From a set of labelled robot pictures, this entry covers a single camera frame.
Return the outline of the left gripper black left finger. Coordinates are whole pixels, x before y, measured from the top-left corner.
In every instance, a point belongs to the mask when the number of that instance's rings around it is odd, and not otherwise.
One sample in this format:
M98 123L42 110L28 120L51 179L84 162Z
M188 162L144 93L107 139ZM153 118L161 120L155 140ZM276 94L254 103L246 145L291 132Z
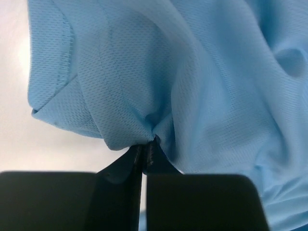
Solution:
M3 231L136 231L142 147L98 173L6 171L0 175Z

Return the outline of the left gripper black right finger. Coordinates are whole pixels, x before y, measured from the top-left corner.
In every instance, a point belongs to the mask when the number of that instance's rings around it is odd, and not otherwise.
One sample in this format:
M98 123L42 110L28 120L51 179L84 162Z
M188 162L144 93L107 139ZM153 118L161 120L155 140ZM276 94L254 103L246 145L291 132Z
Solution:
M182 174L157 141L144 152L149 231L267 231L253 182L237 174Z

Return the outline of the light blue mesh shorts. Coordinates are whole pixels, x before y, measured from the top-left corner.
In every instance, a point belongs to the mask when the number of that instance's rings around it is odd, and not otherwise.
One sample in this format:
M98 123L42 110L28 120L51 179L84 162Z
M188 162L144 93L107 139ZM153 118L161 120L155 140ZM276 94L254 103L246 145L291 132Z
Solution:
M30 0L34 118L183 173L239 173L274 231L308 224L305 0Z

